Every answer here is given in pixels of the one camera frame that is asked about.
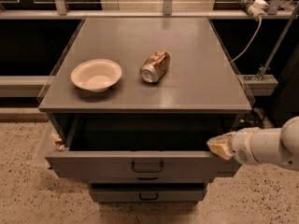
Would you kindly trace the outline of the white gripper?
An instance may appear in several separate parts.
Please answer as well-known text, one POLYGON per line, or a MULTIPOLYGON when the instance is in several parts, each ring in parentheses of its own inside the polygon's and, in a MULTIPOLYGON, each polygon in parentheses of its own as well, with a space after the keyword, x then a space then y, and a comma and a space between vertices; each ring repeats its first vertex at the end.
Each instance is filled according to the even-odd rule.
POLYGON ((240 164, 258 165, 251 150, 251 138, 257 128, 245 128, 210 138, 206 143, 209 150, 225 160, 233 156, 240 164))

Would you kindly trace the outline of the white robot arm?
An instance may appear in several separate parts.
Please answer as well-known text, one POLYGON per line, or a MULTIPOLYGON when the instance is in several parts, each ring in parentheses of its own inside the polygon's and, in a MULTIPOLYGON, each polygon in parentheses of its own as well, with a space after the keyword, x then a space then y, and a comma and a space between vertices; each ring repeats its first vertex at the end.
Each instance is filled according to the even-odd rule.
POLYGON ((210 151, 219 157, 234 158, 240 164, 275 164, 299 170, 299 117, 289 119, 281 128, 244 128, 207 141, 210 151))

